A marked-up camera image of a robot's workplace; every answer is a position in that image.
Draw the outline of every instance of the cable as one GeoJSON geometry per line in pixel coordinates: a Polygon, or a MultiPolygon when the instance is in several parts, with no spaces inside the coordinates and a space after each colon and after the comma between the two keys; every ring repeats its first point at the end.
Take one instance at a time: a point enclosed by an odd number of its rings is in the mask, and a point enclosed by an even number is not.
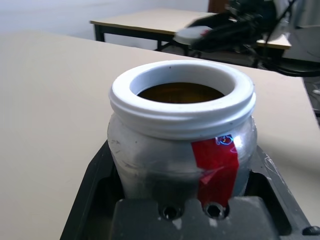
{"type": "Polygon", "coordinates": [[[297,1],[297,0],[292,0],[292,1],[289,3],[289,5],[288,5],[288,7],[286,8],[286,10],[282,13],[282,15],[275,21],[275,23],[274,23],[274,25],[273,25],[273,27],[272,27],[272,29],[271,29],[268,37],[266,38],[266,41],[265,41],[265,43],[264,43],[264,46],[263,46],[263,56],[264,56],[265,58],[267,58],[268,42],[269,42],[272,34],[273,34],[274,31],[276,30],[276,28],[277,28],[277,26],[279,25],[279,23],[281,22],[281,20],[286,17],[286,15],[287,15],[287,13],[288,13],[289,11],[291,11],[291,8],[293,7],[293,5],[294,5],[294,3],[295,3],[296,1],[297,1]]]}
{"type": "Polygon", "coordinates": [[[266,67],[270,68],[271,70],[278,72],[280,74],[286,75],[286,76],[290,76],[290,77],[317,77],[320,76],[320,70],[316,70],[316,71],[297,71],[297,70],[292,70],[292,69],[287,69],[285,67],[279,66],[277,64],[274,64],[272,61],[268,60],[268,42],[272,36],[272,34],[274,33],[275,29],[277,28],[277,26],[279,25],[279,23],[281,22],[281,20],[283,18],[286,17],[287,13],[289,11],[291,11],[294,3],[297,0],[292,0],[290,1],[288,7],[286,8],[286,10],[282,13],[282,15],[275,21],[265,43],[264,43],[264,47],[263,47],[263,57],[260,57],[262,62],[266,65],[266,67]]]}

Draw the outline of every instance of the black holder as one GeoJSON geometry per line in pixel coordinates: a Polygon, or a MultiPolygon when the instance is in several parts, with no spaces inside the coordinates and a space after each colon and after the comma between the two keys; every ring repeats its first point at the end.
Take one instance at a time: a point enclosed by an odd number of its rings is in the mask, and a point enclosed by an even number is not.
{"type": "Polygon", "coordinates": [[[319,240],[273,161],[257,148],[245,196],[158,206],[124,199],[106,142],[90,162],[60,240],[319,240]]]}

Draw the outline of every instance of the white wall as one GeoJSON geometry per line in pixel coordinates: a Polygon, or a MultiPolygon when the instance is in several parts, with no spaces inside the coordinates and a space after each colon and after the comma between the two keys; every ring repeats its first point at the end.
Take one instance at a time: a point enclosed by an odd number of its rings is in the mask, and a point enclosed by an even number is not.
{"type": "Polygon", "coordinates": [[[209,0],[163,0],[162,4],[171,9],[207,12],[209,0]]]}
{"type": "Polygon", "coordinates": [[[292,47],[285,58],[320,63],[320,27],[293,30],[289,41],[292,47]]]}
{"type": "MultiPolygon", "coordinates": [[[[32,29],[94,39],[90,20],[160,6],[161,0],[1,0],[0,33],[32,29]]],[[[105,40],[146,49],[155,49],[157,45],[151,40],[110,34],[105,40]]]]}

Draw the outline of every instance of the screw hole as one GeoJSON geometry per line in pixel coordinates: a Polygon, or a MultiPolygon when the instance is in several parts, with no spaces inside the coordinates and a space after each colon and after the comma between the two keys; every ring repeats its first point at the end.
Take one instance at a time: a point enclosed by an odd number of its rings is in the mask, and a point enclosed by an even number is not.
{"type": "Polygon", "coordinates": [[[178,216],[178,211],[173,206],[166,206],[163,209],[163,216],[168,220],[172,220],[178,216]]]}
{"type": "Polygon", "coordinates": [[[225,218],[225,209],[219,203],[211,202],[204,208],[204,212],[213,219],[225,218]]]}
{"type": "Polygon", "coordinates": [[[177,206],[167,205],[159,209],[160,215],[169,221],[178,219],[182,215],[182,210],[177,206]]]}

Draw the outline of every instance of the table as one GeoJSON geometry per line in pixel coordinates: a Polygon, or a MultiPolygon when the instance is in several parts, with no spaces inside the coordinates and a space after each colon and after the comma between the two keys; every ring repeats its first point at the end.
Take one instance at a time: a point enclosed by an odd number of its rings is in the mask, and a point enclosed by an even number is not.
{"type": "MultiPolygon", "coordinates": [[[[171,44],[178,30],[185,28],[194,20],[213,14],[211,12],[156,8],[127,15],[92,20],[90,23],[94,25],[95,39],[97,41],[104,42],[104,34],[156,40],[157,50],[161,51],[171,44]],[[169,42],[169,44],[162,45],[162,42],[169,42]]],[[[257,42],[257,51],[261,52],[264,44],[263,40],[259,40],[257,42]]],[[[291,44],[282,35],[279,39],[270,41],[267,47],[269,48],[268,54],[271,57],[280,59],[285,50],[290,49],[291,44]]],[[[188,47],[184,46],[183,50],[184,55],[188,56],[188,47]]]]}
{"type": "MultiPolygon", "coordinates": [[[[133,67],[185,59],[36,31],[0,35],[0,239],[59,239],[88,164],[107,139],[113,81],[133,67]]],[[[302,79],[230,66],[255,83],[262,149],[276,164],[319,173],[320,131],[302,79]]],[[[318,183],[287,181],[313,225],[320,225],[318,183]]]]}

